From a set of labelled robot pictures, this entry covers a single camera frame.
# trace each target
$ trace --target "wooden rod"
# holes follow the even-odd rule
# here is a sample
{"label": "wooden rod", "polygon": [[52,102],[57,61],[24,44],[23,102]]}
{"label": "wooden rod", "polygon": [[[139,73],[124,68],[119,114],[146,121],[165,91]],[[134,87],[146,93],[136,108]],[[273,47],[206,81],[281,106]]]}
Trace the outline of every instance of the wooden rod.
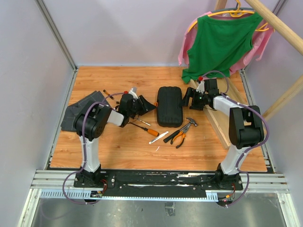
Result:
{"label": "wooden rod", "polygon": [[216,6],[214,7],[214,10],[225,8],[226,3],[227,3],[227,0],[217,0]]}
{"label": "wooden rod", "polygon": [[245,0],[254,8],[281,36],[286,39],[301,55],[303,55],[303,39],[290,29],[282,20],[273,14],[259,0]]}
{"label": "wooden rod", "polygon": [[285,106],[293,97],[295,97],[303,89],[303,75],[286,91],[282,94],[278,100],[265,111],[263,117],[265,120],[269,120],[275,115],[283,106]]}

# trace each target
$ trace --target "orange pliers handle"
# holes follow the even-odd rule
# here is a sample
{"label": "orange pliers handle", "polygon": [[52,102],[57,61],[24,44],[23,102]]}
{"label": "orange pliers handle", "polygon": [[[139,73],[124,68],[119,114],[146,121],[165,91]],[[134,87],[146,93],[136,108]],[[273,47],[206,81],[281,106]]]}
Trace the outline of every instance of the orange pliers handle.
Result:
{"label": "orange pliers handle", "polygon": [[176,138],[178,138],[179,136],[182,136],[182,140],[181,140],[181,142],[176,146],[176,148],[179,148],[179,147],[181,147],[181,145],[183,144],[183,142],[184,142],[184,139],[185,139],[185,137],[186,137],[186,134],[184,133],[184,132],[179,132],[179,134],[177,135],[177,136],[175,136],[171,141],[170,141],[170,144],[172,144],[175,140],[176,140]]}

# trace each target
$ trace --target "pink shirt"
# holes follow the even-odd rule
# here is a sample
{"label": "pink shirt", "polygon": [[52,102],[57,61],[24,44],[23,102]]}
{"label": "pink shirt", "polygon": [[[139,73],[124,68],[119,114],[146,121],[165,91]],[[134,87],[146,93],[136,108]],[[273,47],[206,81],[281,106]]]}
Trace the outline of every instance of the pink shirt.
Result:
{"label": "pink shirt", "polygon": [[[211,12],[207,12],[207,13],[201,15],[201,17],[208,15],[208,14],[211,14]],[[225,16],[218,16],[218,15],[213,16],[213,17],[216,19],[222,19],[222,20],[237,19],[236,17],[225,17]],[[260,27],[264,23],[265,23],[265,21],[262,20],[258,27]],[[187,30],[185,32],[182,47],[181,47],[181,50],[180,50],[180,53],[178,56],[179,65],[182,64],[183,59],[184,59],[184,63],[186,65],[189,64],[187,51],[193,46],[196,35],[197,35],[197,29],[194,28],[194,27],[197,27],[197,25],[195,25],[189,32],[187,32],[189,30],[189,27],[187,28]],[[258,56],[258,58],[256,59],[257,61],[261,60],[265,47],[266,47],[272,33],[274,32],[273,27],[271,27],[270,25],[266,25],[263,29],[266,29],[266,28],[269,28],[269,30],[267,30],[265,32],[254,32],[254,34],[252,36],[253,48],[249,52],[247,52],[237,63],[235,63],[234,65],[232,65],[230,67],[230,74],[233,74],[236,71],[243,69],[245,66],[247,66],[250,63],[250,61],[255,56]]]}

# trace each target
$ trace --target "gray floor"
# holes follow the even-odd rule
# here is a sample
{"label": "gray floor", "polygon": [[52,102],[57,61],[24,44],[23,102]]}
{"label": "gray floor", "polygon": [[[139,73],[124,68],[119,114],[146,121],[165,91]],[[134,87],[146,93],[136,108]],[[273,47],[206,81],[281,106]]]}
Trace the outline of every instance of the gray floor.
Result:
{"label": "gray floor", "polygon": [[[48,219],[41,215],[41,208]],[[100,201],[76,205],[65,199],[41,199],[33,227],[285,227],[275,194],[247,194],[224,209],[214,202],[176,202],[175,212],[163,201]]]}

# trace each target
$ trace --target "clothing rack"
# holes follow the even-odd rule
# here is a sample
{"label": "clothing rack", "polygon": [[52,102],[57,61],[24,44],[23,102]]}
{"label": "clothing rack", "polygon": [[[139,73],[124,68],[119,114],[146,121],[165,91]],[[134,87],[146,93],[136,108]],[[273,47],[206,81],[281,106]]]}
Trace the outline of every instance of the clothing rack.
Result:
{"label": "clothing rack", "polygon": [[[280,20],[275,14],[273,14],[266,6],[264,6],[259,0],[245,0],[257,13],[259,13],[285,40],[289,42],[301,55],[303,55],[303,39],[298,36],[292,29],[290,29],[282,20]],[[226,7],[227,0],[217,0],[215,10],[224,9]],[[222,85],[223,80],[218,80],[218,88]],[[190,86],[197,87],[197,83],[193,80],[190,81]],[[263,114],[266,120],[273,117],[280,109],[283,108],[293,97],[295,97],[303,89],[303,75],[287,90],[285,91]],[[237,90],[231,89],[230,91],[237,99]],[[211,112],[207,109],[204,110],[209,122],[211,123],[214,131],[220,139],[224,148],[230,146],[228,139],[228,131],[224,130],[225,125],[228,124],[228,118],[219,115],[217,112]]]}

